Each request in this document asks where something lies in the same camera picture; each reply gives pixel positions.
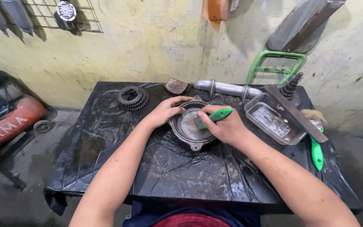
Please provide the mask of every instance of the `table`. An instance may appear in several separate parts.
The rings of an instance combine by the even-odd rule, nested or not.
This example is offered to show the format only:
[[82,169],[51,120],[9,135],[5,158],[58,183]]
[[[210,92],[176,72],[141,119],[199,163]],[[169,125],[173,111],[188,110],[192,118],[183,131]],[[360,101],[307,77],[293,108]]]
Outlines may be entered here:
[[[150,94],[148,105],[139,111],[128,112],[118,106],[118,91],[129,85],[144,87]],[[312,109],[305,89],[298,86],[296,91],[302,100],[298,109]],[[256,136],[322,180],[354,213],[361,210],[360,200],[340,173],[339,157],[330,141],[322,147],[325,161],[323,170],[318,172],[310,154],[308,135],[295,146],[282,146],[245,117],[240,97],[216,93],[211,99],[208,91],[196,90],[192,84],[183,95],[199,95],[203,101],[234,107]],[[62,215],[67,205],[65,196],[83,195],[96,172],[133,128],[171,96],[163,83],[98,82],[71,133],[60,144],[62,153],[44,189],[50,208]],[[149,138],[125,203],[134,199],[225,209],[239,207],[261,214],[292,213],[263,173],[237,149],[215,140],[200,152],[193,152],[169,125],[156,129]]]

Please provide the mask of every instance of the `concrete floor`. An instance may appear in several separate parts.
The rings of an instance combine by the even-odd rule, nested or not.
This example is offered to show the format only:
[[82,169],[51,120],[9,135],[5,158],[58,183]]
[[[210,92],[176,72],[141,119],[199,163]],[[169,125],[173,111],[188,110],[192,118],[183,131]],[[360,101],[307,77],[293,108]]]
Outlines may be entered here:
[[[56,126],[48,133],[37,135],[15,158],[7,164],[27,187],[19,192],[8,182],[0,179],[0,226],[63,227],[69,221],[80,198],[68,198],[68,207],[63,216],[54,214],[43,197],[43,186],[60,150],[55,149],[77,120],[78,111],[58,111],[54,119]],[[329,133],[342,159],[342,172],[363,202],[363,138],[337,132]],[[121,226],[130,206],[123,205],[116,214],[114,226]],[[363,212],[357,215],[363,226]],[[264,215],[263,227],[303,226],[295,215]]]

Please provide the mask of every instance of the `forearm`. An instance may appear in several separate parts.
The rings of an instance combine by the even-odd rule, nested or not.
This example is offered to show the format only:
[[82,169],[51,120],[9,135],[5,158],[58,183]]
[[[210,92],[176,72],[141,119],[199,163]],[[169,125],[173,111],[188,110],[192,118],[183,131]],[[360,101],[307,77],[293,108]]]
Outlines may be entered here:
[[341,199],[314,175],[253,133],[235,146],[265,174],[288,207],[308,226],[359,226]]
[[141,121],[93,178],[75,211],[72,226],[113,226],[114,213],[133,184],[154,128]]

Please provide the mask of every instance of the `glass baking dish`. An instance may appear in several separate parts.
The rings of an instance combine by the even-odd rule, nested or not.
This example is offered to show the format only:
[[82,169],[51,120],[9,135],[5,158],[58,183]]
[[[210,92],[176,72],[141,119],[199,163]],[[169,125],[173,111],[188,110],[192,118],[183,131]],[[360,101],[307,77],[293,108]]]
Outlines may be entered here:
[[263,93],[245,104],[246,117],[281,145],[295,145],[306,131],[278,103]]

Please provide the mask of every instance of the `metal clutch cover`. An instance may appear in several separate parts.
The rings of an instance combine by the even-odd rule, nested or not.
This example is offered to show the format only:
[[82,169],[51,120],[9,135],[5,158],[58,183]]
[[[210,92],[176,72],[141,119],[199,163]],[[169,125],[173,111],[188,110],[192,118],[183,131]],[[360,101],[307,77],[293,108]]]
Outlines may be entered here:
[[169,124],[172,127],[176,137],[181,141],[188,143],[193,151],[199,151],[204,144],[207,144],[215,139],[215,136],[208,129],[199,130],[194,119],[196,112],[202,109],[208,103],[203,102],[198,95],[192,101],[183,103],[180,107],[185,109],[185,112],[172,117]]

